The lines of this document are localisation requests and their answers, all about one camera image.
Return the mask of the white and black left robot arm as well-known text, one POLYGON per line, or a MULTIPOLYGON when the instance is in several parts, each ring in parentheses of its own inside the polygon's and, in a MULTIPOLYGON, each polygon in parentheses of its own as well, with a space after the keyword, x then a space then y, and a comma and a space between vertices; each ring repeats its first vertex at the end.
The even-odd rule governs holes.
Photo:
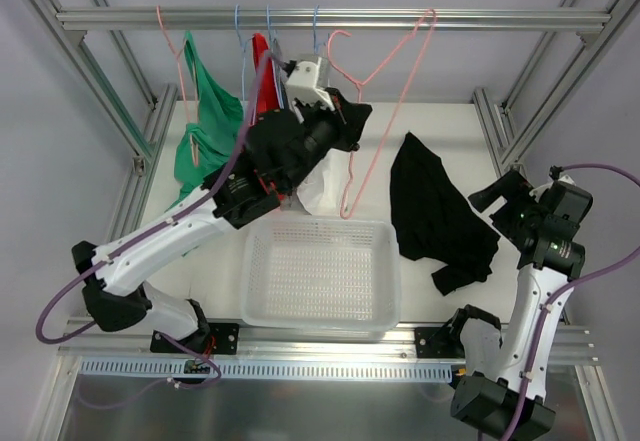
POLYGON ((326 89, 328 102, 300 102, 295 110, 261 113, 239 155, 207 175, 160 218, 107 245, 76 244, 86 309, 104 332, 146 322, 186 352, 204 352, 211 330, 200 304, 153 287, 156 271, 215 237, 236 231, 279 208, 331 150, 355 151, 373 108, 326 89))

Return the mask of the black tank top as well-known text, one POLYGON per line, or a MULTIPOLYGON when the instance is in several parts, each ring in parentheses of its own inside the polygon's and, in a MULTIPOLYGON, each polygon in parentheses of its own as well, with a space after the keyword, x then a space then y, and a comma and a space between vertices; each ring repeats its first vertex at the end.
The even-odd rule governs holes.
POLYGON ((431 274, 442 295, 487 280, 500 236, 474 213, 441 158, 411 132, 393 161, 389 193, 401 256, 442 262, 431 274))

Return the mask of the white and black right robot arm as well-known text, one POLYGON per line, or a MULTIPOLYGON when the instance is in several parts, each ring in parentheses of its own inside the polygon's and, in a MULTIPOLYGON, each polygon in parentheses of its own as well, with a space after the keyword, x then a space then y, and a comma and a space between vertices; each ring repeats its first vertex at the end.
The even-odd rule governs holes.
POLYGON ((469 196, 479 212, 504 204, 490 219, 518 251, 516 300, 506 327, 472 305, 456 311, 445 328, 448 349, 465 358, 453 380, 453 418, 500 440, 537 440, 555 412, 546 407, 546 372, 563 308, 585 262, 574 238, 593 205, 592 195, 552 168, 551 180, 533 187, 510 171, 469 196))

